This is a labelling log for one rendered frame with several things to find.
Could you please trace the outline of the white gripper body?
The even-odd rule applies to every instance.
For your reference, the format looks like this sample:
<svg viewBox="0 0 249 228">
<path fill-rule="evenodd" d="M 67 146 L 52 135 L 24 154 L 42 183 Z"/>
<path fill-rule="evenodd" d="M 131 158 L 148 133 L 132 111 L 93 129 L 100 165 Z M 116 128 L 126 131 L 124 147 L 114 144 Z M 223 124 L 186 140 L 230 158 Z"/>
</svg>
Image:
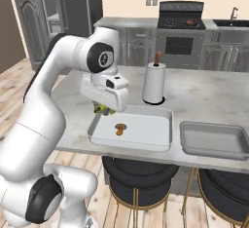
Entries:
<svg viewBox="0 0 249 228">
<path fill-rule="evenodd" d="M 128 81 L 120 73 L 85 73 L 82 77 L 81 94 L 110 109 L 122 112 L 128 103 Z"/>
</svg>

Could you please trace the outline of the green broccoli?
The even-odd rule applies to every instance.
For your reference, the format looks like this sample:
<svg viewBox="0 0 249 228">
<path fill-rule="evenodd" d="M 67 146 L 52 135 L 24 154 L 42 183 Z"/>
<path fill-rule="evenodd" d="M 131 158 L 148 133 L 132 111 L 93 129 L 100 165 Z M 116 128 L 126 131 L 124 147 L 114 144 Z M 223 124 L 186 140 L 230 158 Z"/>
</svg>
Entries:
<svg viewBox="0 0 249 228">
<path fill-rule="evenodd" d="M 103 114 L 103 115 L 113 115 L 115 113 L 115 110 L 108 108 L 107 106 L 97 103 L 94 105 L 94 112 Z"/>
</svg>

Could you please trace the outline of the brown mushroom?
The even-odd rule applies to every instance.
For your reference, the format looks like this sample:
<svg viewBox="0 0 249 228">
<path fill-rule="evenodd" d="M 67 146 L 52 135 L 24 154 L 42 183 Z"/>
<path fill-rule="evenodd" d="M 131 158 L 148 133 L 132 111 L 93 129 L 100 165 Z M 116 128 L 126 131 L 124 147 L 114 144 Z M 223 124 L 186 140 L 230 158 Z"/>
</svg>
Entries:
<svg viewBox="0 0 249 228">
<path fill-rule="evenodd" d="M 119 123 L 115 126 L 115 129 L 117 130 L 116 131 L 116 135 L 122 135 L 124 130 L 127 129 L 127 126 L 126 124 L 123 124 L 123 123 Z"/>
</svg>

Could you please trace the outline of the white tupperware tray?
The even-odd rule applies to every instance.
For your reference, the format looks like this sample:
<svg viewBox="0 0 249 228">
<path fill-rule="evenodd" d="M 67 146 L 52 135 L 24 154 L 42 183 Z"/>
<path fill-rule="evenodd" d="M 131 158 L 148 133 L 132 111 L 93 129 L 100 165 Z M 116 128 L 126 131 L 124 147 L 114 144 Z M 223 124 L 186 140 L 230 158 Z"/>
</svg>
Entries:
<svg viewBox="0 0 249 228">
<path fill-rule="evenodd" d="M 115 126 L 126 124 L 122 135 Z M 87 135 L 96 145 L 148 151 L 167 151 L 172 142 L 173 113 L 165 108 L 129 105 L 124 112 L 104 116 L 96 114 Z"/>
</svg>

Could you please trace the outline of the black stove with oven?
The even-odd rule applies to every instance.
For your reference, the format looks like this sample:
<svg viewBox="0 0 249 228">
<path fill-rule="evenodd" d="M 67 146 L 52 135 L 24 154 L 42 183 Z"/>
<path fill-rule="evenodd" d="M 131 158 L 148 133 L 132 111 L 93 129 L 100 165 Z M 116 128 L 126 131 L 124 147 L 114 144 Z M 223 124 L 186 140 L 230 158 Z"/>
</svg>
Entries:
<svg viewBox="0 0 249 228">
<path fill-rule="evenodd" d="M 168 68 L 198 69 L 205 35 L 203 2 L 163 1 L 157 28 L 156 52 Z M 185 25 L 192 19 L 195 25 Z"/>
</svg>

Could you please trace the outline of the grey steel fridge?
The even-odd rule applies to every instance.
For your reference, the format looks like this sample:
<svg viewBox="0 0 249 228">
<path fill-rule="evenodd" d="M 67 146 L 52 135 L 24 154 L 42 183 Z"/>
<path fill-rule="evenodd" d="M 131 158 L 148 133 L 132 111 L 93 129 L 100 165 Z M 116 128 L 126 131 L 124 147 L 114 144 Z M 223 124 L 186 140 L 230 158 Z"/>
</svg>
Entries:
<svg viewBox="0 0 249 228">
<path fill-rule="evenodd" d="M 49 34 L 89 37 L 103 17 L 102 0 L 42 0 Z"/>
</svg>

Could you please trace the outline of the grey tupperware tray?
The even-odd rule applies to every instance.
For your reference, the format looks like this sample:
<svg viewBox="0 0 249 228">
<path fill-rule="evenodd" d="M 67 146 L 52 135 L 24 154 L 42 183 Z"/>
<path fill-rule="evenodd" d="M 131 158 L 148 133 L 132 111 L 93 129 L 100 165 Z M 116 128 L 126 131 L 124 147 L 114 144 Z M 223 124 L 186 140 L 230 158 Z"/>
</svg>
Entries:
<svg viewBox="0 0 249 228">
<path fill-rule="evenodd" d="M 187 122 L 179 125 L 185 153 L 245 161 L 249 159 L 249 135 L 240 126 Z"/>
</svg>

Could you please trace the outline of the white paper towel roll holder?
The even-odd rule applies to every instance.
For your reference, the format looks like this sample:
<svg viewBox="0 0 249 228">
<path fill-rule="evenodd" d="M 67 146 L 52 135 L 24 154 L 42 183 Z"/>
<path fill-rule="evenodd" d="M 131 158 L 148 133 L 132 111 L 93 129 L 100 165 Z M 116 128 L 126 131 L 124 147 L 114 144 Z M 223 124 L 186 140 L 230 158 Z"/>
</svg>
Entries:
<svg viewBox="0 0 249 228">
<path fill-rule="evenodd" d="M 160 63 L 161 56 L 161 51 L 158 51 L 155 60 L 146 66 L 142 99 L 151 105 L 160 105 L 164 102 L 163 93 L 166 66 Z"/>
</svg>

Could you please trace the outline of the grey base cupboards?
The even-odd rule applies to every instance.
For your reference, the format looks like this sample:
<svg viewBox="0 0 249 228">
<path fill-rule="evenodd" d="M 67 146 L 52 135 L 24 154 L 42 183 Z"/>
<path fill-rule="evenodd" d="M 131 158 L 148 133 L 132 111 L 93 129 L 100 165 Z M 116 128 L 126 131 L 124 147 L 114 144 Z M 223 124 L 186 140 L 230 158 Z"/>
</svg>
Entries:
<svg viewBox="0 0 249 228">
<path fill-rule="evenodd" d="M 154 60 L 157 19 L 103 17 L 94 25 L 120 32 L 121 58 L 118 65 L 146 66 Z"/>
<path fill-rule="evenodd" d="M 207 30 L 199 68 L 249 72 L 249 30 Z"/>
</svg>

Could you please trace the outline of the black round stool gold legs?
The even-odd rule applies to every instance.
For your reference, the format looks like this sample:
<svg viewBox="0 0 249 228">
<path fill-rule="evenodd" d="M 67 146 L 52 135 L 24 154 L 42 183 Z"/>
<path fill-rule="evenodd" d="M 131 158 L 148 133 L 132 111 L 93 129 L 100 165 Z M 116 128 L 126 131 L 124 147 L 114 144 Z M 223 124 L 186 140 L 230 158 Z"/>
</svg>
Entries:
<svg viewBox="0 0 249 228">
<path fill-rule="evenodd" d="M 176 165 L 102 157 L 103 168 L 109 175 L 109 189 L 117 201 L 133 210 L 132 228 L 138 228 L 138 212 L 163 204 L 162 224 L 165 224 L 167 200 L 172 178 L 179 170 Z"/>
<path fill-rule="evenodd" d="M 191 168 L 181 210 L 183 220 L 194 174 L 202 200 L 217 216 L 233 226 L 249 228 L 249 174 L 238 172 Z"/>
</svg>

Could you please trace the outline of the grey tall cupboard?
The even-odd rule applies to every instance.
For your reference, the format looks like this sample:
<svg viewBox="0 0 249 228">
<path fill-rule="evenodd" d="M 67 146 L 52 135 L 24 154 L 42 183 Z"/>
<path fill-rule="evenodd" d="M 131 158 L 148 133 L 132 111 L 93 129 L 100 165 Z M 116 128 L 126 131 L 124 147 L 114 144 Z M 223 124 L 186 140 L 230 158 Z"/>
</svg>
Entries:
<svg viewBox="0 0 249 228">
<path fill-rule="evenodd" d="M 28 56 L 37 70 L 46 56 L 49 32 L 42 0 L 15 0 Z"/>
</svg>

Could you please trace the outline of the black sink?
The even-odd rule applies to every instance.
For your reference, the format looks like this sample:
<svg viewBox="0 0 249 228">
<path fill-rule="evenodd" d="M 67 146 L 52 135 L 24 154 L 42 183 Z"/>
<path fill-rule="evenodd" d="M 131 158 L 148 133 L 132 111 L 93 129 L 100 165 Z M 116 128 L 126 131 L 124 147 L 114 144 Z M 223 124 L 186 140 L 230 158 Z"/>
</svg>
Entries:
<svg viewBox="0 0 249 228">
<path fill-rule="evenodd" d="M 223 27 L 249 27 L 249 20 L 213 19 L 213 21 L 217 26 L 223 26 Z"/>
</svg>

